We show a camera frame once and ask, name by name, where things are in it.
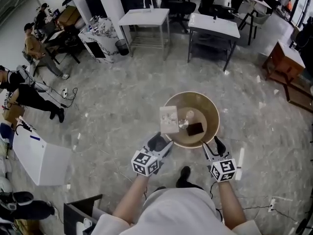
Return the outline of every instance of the power outlet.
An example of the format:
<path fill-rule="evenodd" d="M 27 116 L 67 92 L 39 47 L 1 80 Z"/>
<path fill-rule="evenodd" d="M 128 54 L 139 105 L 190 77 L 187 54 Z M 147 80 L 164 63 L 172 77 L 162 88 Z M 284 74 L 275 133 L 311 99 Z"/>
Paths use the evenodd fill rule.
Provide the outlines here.
<path fill-rule="evenodd" d="M 268 208 L 268 212 L 271 212 L 272 210 L 274 210 L 274 205 L 276 203 L 276 199 L 275 198 L 272 198 L 270 200 L 270 203 L 269 203 L 269 208 Z"/>

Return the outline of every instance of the black shoe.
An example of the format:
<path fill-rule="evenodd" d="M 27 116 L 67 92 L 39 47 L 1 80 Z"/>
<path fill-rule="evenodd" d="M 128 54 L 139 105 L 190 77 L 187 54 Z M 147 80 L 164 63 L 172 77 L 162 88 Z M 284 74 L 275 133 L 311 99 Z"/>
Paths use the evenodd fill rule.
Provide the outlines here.
<path fill-rule="evenodd" d="M 189 166 L 185 166 L 181 171 L 180 171 L 180 178 L 184 181 L 187 181 L 189 176 L 190 176 L 191 170 Z"/>
<path fill-rule="evenodd" d="M 60 108 L 60 110 L 57 114 L 59 116 L 60 123 L 63 123 L 63 121 L 64 121 L 64 109 Z"/>
<path fill-rule="evenodd" d="M 51 112 L 50 119 L 52 120 L 52 119 L 54 119 L 54 117 L 55 117 L 55 112 Z"/>

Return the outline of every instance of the hand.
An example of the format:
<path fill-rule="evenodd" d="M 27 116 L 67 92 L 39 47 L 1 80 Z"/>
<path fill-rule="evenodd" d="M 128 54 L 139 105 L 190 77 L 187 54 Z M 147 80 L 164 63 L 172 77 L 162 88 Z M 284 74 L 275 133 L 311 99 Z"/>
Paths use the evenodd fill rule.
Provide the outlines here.
<path fill-rule="evenodd" d="M 44 56 L 45 56 L 45 54 L 44 54 L 44 53 L 41 53 L 41 52 L 38 52 L 37 56 L 38 56 L 38 59 L 39 59 L 39 58 L 44 57 Z"/>

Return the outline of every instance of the small round object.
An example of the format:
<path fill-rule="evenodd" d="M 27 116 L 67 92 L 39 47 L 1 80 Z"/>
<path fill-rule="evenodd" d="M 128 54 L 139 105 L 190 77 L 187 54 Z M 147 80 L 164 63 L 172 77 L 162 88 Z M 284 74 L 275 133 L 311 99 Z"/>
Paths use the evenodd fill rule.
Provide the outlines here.
<path fill-rule="evenodd" d="M 194 116 L 195 116 L 195 112 L 193 110 L 190 110 L 186 114 L 186 119 L 192 120 L 194 118 Z"/>
<path fill-rule="evenodd" d="M 182 130 L 187 129 L 188 125 L 189 125 L 189 121 L 186 120 L 186 119 L 181 119 L 181 120 L 179 120 L 179 122 L 178 122 L 178 127 L 179 127 L 180 129 L 182 129 Z"/>

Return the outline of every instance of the cap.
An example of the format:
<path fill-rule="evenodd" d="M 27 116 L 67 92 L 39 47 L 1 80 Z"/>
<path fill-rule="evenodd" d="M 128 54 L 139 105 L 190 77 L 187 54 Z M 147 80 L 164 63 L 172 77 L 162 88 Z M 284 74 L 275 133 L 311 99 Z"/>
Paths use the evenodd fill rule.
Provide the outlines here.
<path fill-rule="evenodd" d="M 27 23 L 24 26 L 24 31 L 26 31 L 27 29 L 31 29 L 34 26 L 34 23 Z"/>

